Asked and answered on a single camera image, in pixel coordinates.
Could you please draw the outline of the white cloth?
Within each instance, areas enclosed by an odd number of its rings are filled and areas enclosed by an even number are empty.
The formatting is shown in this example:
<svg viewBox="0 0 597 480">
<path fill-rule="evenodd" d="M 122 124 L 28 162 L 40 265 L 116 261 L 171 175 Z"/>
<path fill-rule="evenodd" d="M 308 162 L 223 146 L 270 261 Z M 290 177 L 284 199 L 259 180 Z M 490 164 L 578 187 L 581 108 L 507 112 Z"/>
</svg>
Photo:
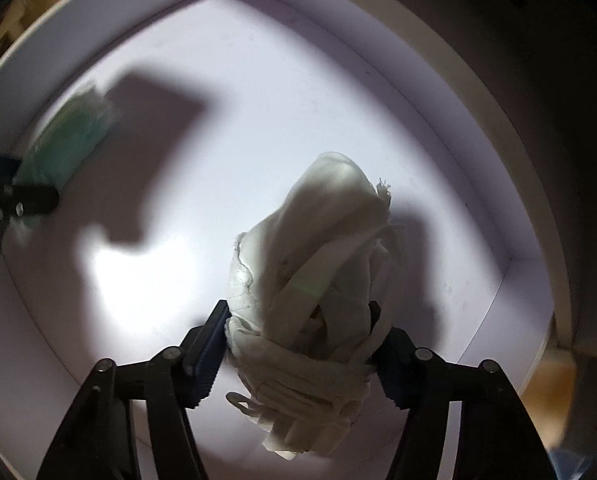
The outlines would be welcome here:
<svg viewBox="0 0 597 480">
<path fill-rule="evenodd" d="M 370 295 L 403 262 L 390 206 L 385 183 L 325 153 L 236 239 L 226 336 L 245 390 L 228 400 L 285 460 L 332 453 L 367 399 L 395 307 L 372 314 Z"/>
</svg>

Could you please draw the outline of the white bed drawer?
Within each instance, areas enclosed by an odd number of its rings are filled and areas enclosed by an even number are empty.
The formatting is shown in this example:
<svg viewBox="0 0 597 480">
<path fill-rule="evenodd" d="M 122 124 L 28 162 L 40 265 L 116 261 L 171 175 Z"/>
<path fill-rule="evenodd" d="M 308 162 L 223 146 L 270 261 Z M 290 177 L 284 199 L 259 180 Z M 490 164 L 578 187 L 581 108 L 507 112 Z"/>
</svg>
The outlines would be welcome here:
<svg viewBox="0 0 597 480">
<path fill-rule="evenodd" d="M 0 256 L 0 453 L 36 476 L 98 359 L 142 361 L 225 295 L 236 237 L 324 152 L 387 182 L 409 260 L 397 323 L 530 381 L 568 303 L 520 130 L 394 0 L 66 0 L 0 60 L 0 151 L 96 89 L 116 130 Z"/>
</svg>

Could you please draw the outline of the teal cloth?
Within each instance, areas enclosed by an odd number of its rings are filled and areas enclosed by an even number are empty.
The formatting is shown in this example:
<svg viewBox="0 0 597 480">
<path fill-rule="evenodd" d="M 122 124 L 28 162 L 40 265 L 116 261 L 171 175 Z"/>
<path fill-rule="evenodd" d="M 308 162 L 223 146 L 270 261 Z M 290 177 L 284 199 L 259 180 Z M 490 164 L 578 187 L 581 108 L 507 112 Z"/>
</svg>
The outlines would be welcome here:
<svg viewBox="0 0 597 480">
<path fill-rule="evenodd" d="M 120 118 L 114 104 L 93 86 L 71 96 L 26 152 L 13 183 L 52 188 L 50 211 L 67 182 Z"/>
</svg>

